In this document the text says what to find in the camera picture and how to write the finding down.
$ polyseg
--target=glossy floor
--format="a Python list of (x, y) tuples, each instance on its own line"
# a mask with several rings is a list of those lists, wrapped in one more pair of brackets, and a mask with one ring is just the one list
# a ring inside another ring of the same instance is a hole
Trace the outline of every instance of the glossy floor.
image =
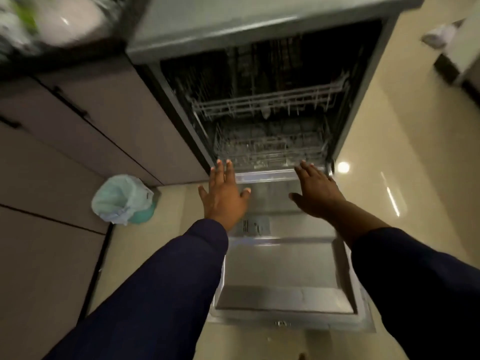
[[(336, 179), (347, 199), (480, 266), (480, 110), (443, 83), (432, 68), (438, 52), (419, 42), (438, 24), (465, 17), (475, 1), (426, 0), (421, 10), (400, 17), (341, 151)], [(151, 221), (116, 228), (93, 308), (202, 217), (195, 185), (161, 191)], [(301, 352), (322, 360), (405, 359), (371, 307), (372, 334), (206, 324), (195, 359), (296, 360)]]

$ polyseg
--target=plastic bag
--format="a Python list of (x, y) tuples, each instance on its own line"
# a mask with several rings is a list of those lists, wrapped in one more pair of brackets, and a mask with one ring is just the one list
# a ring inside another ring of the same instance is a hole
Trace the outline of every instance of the plastic bag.
[(126, 225), (136, 212), (150, 208), (152, 199), (153, 192), (140, 179), (114, 175), (95, 193), (92, 210), (104, 221)]

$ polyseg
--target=cabinet handle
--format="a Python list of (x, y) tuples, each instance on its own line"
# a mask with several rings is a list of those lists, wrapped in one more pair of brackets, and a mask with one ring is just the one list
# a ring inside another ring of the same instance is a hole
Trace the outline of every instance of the cabinet handle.
[(67, 97), (65, 92), (59, 86), (53, 87), (53, 89), (51, 91), (52, 91), (53, 95), (55, 97), (57, 97), (57, 99), (59, 99), (61, 102), (66, 104), (70, 109), (72, 109), (78, 116), (81, 117), (82, 120), (85, 120), (87, 122), (92, 121), (92, 118), (88, 114), (88, 111), (84, 110), (83, 108), (81, 108), (81, 107), (77, 106), (75, 103), (73, 103), (72, 100), (70, 100)]
[(22, 124), (18, 121), (10, 121), (9, 119), (7, 118), (4, 118), (2, 115), (0, 115), (0, 122), (3, 122), (5, 125), (8, 125), (10, 126), (12, 129), (21, 129), (22, 128)]

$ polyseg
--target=dark blue shirt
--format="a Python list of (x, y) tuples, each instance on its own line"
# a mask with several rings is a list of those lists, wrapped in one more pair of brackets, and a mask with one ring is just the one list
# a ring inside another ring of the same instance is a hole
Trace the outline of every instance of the dark blue shirt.
[[(195, 222), (153, 254), (44, 359), (192, 359), (228, 244), (218, 222)], [(476, 348), (479, 270), (396, 228), (359, 238), (352, 263), (386, 329), (411, 359)], [(476, 352), (471, 357), (478, 357)]]

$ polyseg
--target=cabinet door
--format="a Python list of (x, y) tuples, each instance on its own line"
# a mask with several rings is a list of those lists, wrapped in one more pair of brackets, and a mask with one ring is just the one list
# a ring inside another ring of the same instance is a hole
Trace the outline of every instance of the cabinet door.
[(104, 236), (0, 207), (0, 359), (39, 360), (75, 327)]
[(106, 233), (90, 208), (104, 178), (36, 140), (0, 124), (0, 205)]
[(163, 184), (206, 181), (208, 175), (127, 58), (53, 74), (58, 86), (88, 111), (93, 124)]
[(130, 174), (148, 185), (160, 185), (135, 160), (35, 81), (8, 87), (0, 91), (0, 114), (21, 122), (40, 141), (105, 178)]

